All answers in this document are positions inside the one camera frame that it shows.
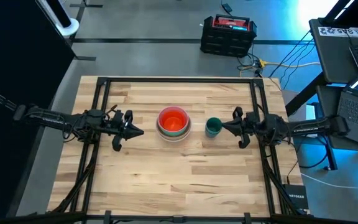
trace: black box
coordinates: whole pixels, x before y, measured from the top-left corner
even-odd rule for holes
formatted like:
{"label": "black box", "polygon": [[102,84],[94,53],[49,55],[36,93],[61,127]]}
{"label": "black box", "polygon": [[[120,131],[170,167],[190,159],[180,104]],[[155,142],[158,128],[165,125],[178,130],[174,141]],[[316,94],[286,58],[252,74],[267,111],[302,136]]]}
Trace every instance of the black box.
{"label": "black box", "polygon": [[309,209],[306,187],[302,185],[284,184],[285,191],[290,196],[291,201],[301,209]]}
{"label": "black box", "polygon": [[[228,18],[219,23],[221,18]],[[244,26],[235,22],[243,21]],[[256,35],[257,26],[246,17],[216,15],[204,20],[200,50],[204,53],[244,57],[248,54]]]}

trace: toolbox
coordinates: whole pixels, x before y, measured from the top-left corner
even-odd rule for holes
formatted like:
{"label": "toolbox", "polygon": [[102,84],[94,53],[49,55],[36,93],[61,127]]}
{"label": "toolbox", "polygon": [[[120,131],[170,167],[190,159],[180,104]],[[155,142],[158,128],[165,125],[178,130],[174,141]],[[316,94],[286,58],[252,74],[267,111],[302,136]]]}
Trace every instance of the toolbox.
{"label": "toolbox", "polygon": [[257,26],[246,17],[216,15],[204,20],[201,51],[244,57],[256,37]]}

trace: stacked bowls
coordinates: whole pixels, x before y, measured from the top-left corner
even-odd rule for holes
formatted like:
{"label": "stacked bowls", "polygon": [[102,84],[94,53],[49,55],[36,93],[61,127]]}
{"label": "stacked bowls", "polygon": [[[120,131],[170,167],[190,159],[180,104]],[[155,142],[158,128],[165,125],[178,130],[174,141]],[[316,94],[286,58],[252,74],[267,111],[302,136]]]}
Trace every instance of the stacked bowls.
{"label": "stacked bowls", "polygon": [[157,132],[166,141],[177,142],[190,133],[191,121],[185,110],[170,106],[160,112],[157,118]]}

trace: red bowl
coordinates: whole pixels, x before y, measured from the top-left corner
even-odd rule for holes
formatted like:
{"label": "red bowl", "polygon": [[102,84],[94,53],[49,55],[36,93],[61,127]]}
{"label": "red bowl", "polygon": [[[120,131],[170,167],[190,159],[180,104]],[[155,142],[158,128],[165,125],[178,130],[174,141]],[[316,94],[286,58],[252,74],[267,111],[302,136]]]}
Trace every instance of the red bowl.
{"label": "red bowl", "polygon": [[182,134],[188,123],[189,116],[186,111],[177,106],[165,108],[158,116],[158,126],[169,135]]}

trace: black case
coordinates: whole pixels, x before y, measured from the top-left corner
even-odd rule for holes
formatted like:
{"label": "black case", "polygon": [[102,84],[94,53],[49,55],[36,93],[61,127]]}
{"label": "black case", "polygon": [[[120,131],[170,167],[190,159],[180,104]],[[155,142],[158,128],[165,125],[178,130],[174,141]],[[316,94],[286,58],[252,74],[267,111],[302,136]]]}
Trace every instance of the black case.
{"label": "black case", "polygon": [[204,20],[203,36],[201,38],[200,50],[204,53],[226,55],[232,57],[244,57],[252,46],[257,31],[257,26],[246,17],[216,15],[215,19],[225,17],[229,19],[240,19],[247,21],[249,31],[233,30],[227,28],[213,27],[213,17]]}

